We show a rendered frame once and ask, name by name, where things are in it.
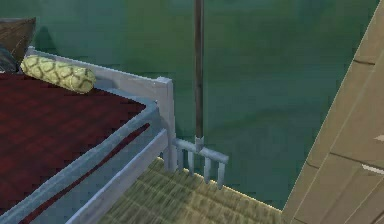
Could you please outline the white bed with red blanket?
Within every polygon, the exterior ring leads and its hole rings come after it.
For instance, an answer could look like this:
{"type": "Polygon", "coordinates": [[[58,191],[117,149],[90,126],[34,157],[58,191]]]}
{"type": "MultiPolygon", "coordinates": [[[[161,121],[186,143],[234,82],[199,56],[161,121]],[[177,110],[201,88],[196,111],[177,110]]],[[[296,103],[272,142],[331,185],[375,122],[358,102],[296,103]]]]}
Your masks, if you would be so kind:
{"type": "Polygon", "coordinates": [[[0,224],[97,224],[157,157],[175,170],[171,79],[27,54],[96,83],[79,94],[0,74],[0,224]]]}

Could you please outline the yellow-green patterned bolster pillow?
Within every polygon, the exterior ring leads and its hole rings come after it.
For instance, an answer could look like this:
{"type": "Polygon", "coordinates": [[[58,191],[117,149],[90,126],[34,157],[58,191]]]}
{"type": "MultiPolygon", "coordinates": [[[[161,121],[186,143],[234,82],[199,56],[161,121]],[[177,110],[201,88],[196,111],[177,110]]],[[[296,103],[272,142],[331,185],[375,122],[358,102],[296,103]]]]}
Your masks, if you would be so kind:
{"type": "Polygon", "coordinates": [[[20,67],[26,75],[80,94],[88,93],[96,82],[96,77],[89,68],[38,55],[25,57],[20,67]]]}

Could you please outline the dark brown pillow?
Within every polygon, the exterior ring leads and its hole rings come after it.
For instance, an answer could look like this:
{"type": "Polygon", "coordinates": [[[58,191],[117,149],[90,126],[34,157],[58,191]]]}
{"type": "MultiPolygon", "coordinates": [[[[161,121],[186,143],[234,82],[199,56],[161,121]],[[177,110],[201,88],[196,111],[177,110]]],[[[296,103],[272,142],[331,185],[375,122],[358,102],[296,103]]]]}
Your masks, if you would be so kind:
{"type": "Polygon", "coordinates": [[[0,44],[21,63],[33,39],[36,18],[0,18],[0,44]]]}

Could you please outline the dark grey pillow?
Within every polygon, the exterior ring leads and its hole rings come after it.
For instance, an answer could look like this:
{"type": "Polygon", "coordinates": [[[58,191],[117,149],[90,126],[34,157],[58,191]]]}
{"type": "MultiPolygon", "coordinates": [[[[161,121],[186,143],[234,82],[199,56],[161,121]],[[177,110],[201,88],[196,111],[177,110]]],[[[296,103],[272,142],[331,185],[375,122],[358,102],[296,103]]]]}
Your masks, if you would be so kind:
{"type": "Polygon", "coordinates": [[[14,59],[12,54],[0,44],[0,72],[13,72],[19,71],[19,65],[14,59]]]}

